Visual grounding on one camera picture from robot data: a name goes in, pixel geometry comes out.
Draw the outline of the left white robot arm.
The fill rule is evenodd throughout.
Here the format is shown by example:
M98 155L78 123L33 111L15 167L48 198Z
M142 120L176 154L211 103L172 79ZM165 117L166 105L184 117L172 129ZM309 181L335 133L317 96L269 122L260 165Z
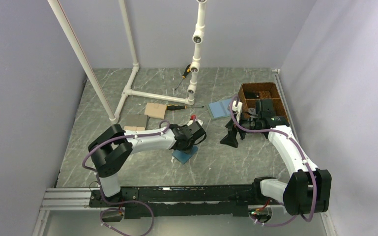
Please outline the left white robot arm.
M102 200L111 207L122 198L118 173L132 154L154 150L172 150L173 158L185 164L198 150L206 137L206 131L198 121L191 124L170 124L154 130L131 131L119 124L112 125L88 146L88 155L98 177L103 194Z

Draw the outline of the teal blue card holder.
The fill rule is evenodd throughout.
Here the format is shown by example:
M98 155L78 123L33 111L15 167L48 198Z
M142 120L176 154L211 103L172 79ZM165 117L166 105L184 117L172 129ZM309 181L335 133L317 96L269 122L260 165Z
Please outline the teal blue card holder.
M173 153L172 153L172 157L174 159L176 159L177 161L179 161L181 164L185 164L189 161L189 159L194 155L196 154L196 152L198 151L198 147L197 146L193 146L192 149L189 151L189 153L184 153L182 151L179 151L179 150L174 150Z

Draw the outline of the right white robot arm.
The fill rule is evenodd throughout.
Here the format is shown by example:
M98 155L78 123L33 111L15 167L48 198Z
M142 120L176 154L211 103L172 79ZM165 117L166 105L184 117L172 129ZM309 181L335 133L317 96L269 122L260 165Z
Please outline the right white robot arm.
M276 114L272 100L259 100L250 119L243 118L242 107L237 96L229 102L231 120L226 125L228 133L220 143L237 148L237 134L244 138L246 133L262 133L276 148L290 175L287 183L274 177L256 178L251 191L252 200L257 204L268 199L276 200L289 215L300 215L307 222L315 213L326 212L332 182L330 172L320 169L307 156L288 120Z

